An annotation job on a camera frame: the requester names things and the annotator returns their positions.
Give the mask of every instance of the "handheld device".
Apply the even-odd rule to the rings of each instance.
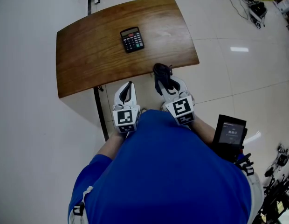
[[[144,41],[141,37],[138,27],[128,28],[121,31],[121,37],[125,51],[131,53],[145,48]]]
[[[221,158],[234,162],[242,153],[247,134],[246,121],[226,115],[219,115],[213,140],[213,150]]]

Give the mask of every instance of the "blue shirt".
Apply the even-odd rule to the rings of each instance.
[[[88,186],[90,224],[245,224],[251,208],[245,175],[155,110],[141,115],[113,161],[99,154],[82,170],[68,216]]]

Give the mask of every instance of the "equipment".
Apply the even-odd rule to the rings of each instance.
[[[191,96],[185,82],[172,75],[171,67],[163,64],[155,64],[155,88],[163,95],[163,106],[171,113],[178,125],[185,125],[194,121],[194,99]]]
[[[282,154],[279,156],[277,160],[277,165],[284,167],[289,160],[289,154]]]
[[[139,121],[140,106],[137,105],[134,83],[122,85],[115,94],[113,118],[120,133],[136,131]]]
[[[235,162],[244,148],[247,134],[246,121],[226,115],[219,115],[213,140],[213,150],[221,158]]]
[[[258,29],[261,29],[261,24],[265,27],[265,15],[267,9],[263,2],[255,2],[249,6],[250,20],[256,25]]]
[[[281,181],[276,180],[272,176],[271,181],[265,189],[265,199],[261,209],[258,212],[253,223],[262,223],[263,217],[266,218],[266,223],[276,223],[278,218],[289,209],[289,197],[286,195],[289,192],[289,178],[283,178]]]
[[[127,53],[145,48],[138,27],[128,28],[121,31],[121,37]]]

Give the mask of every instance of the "buckle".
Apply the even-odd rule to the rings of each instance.
[[[244,164],[242,169],[246,172],[247,176],[253,175],[255,173],[253,167],[251,167],[250,163]]]
[[[73,214],[75,216],[82,216],[84,210],[84,203],[80,202],[79,204],[75,205],[73,208]]]

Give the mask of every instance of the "black calculator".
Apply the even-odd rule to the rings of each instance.
[[[145,48],[138,27],[128,28],[121,31],[121,37],[127,53]]]

